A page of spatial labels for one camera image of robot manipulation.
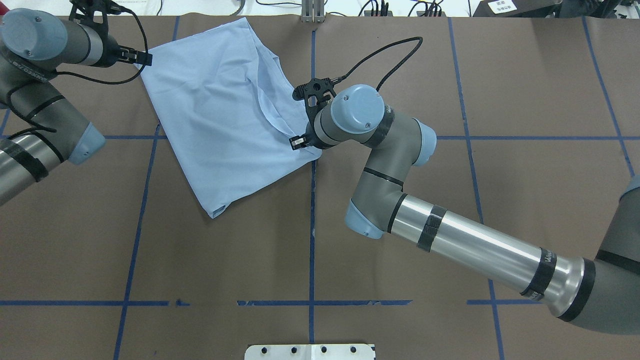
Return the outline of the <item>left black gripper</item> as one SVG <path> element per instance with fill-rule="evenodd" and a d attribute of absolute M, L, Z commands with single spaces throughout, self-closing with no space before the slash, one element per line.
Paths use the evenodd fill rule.
<path fill-rule="evenodd" d="M 153 64 L 153 55 L 151 53 L 136 50 L 131 47 L 120 46 L 116 39 L 103 39 L 102 45 L 103 68 L 110 68 L 118 61 L 140 66 L 151 66 Z"/>

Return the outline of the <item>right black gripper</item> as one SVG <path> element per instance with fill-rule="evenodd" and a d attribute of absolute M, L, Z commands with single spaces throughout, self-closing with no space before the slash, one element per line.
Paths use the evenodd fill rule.
<path fill-rule="evenodd" d="M 317 148 L 318 150 L 323 149 L 323 142 L 320 141 L 314 131 L 307 131 L 304 135 L 290 137 L 289 143 L 293 151 L 310 147 Z"/>

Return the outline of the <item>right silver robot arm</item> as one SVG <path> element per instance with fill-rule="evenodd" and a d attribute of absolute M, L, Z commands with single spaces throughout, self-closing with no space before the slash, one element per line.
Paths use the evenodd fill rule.
<path fill-rule="evenodd" d="M 329 150 L 357 142 L 370 153 L 349 199 L 345 224 L 370 239 L 392 234 L 487 276 L 585 330 L 639 334 L 639 176 L 630 179 L 593 259 L 565 257 L 513 237 L 404 190 L 412 167 L 425 165 L 435 131 L 397 112 L 377 89 L 356 84 L 336 92 L 338 79 L 295 87 L 308 117 L 293 150 Z"/>

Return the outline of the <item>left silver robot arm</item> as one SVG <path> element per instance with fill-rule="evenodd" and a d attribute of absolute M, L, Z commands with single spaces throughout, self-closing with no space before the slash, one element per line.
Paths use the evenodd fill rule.
<path fill-rule="evenodd" d="M 136 50 L 116 41 L 108 16 L 132 9 L 112 0 L 73 0 L 68 19 L 18 7 L 1 19 L 2 109 L 28 128 L 1 140 L 0 202 L 43 181 L 64 162 L 80 165 L 105 146 L 98 128 L 60 93 L 51 81 L 62 64 L 109 68 L 117 62 L 139 65 L 135 76 L 151 66 L 148 48 Z"/>

